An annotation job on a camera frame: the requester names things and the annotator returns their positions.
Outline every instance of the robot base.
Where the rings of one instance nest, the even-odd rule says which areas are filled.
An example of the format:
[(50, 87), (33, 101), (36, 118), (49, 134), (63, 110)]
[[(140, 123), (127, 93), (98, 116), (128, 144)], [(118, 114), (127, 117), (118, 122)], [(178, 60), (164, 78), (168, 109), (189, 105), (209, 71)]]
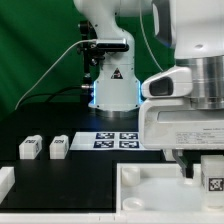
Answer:
[(139, 107), (130, 111), (109, 111), (109, 110), (100, 110), (98, 108), (89, 107), (91, 114), (98, 115), (106, 118), (129, 118), (137, 117), (139, 112)]
[(139, 130), (147, 149), (224, 149), (223, 110), (194, 110), (187, 98), (146, 100)]

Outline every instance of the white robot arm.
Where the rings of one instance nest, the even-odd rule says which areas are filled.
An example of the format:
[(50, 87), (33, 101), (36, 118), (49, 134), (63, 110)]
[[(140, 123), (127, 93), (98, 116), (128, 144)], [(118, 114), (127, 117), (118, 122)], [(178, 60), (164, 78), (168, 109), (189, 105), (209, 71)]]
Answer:
[[(142, 85), (148, 99), (139, 113), (141, 142), (165, 154), (173, 150), (180, 163), (178, 156), (189, 150), (223, 154), (224, 1), (153, 0), (152, 4), (155, 34), (175, 48), (176, 65)], [(192, 169), (188, 164), (181, 165), (185, 171)]]
[[(151, 1), (142, 1), (143, 13), (151, 12)], [(74, 0), (82, 14), (91, 22), (97, 38), (108, 42), (127, 41), (127, 52), (106, 53), (100, 64), (100, 75), (94, 83), (94, 100), (89, 107), (96, 113), (111, 117), (133, 116), (141, 104), (139, 81), (134, 74), (135, 43), (132, 35), (119, 28), (115, 16), (139, 15), (138, 0)]]

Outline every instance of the white block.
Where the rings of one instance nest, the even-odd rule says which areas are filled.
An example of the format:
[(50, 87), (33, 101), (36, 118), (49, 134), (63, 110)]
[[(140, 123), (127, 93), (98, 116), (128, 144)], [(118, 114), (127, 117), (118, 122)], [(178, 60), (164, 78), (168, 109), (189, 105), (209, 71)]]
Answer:
[(64, 159), (68, 148), (68, 136), (56, 136), (50, 145), (50, 159)]
[(203, 204), (210, 208), (224, 206), (224, 157), (202, 156)]
[(2, 167), (0, 170), (0, 204), (15, 183), (14, 167)]
[(29, 136), (19, 146), (20, 159), (35, 159), (42, 149), (42, 137), (40, 135)]

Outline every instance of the black surface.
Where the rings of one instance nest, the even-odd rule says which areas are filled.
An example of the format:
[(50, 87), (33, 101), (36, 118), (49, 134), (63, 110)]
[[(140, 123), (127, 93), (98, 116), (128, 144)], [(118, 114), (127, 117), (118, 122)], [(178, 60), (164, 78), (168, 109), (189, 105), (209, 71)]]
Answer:
[[(69, 151), (65, 160), (49, 160), (58, 135), (76, 131), (137, 131), (137, 117), (106, 119), (74, 103), (33, 103), (0, 123), (0, 166), (14, 166), (16, 184), (0, 212), (115, 212), (116, 164), (159, 162), (160, 152)], [(34, 161), (19, 160), (18, 146), (32, 135), (43, 137)]]

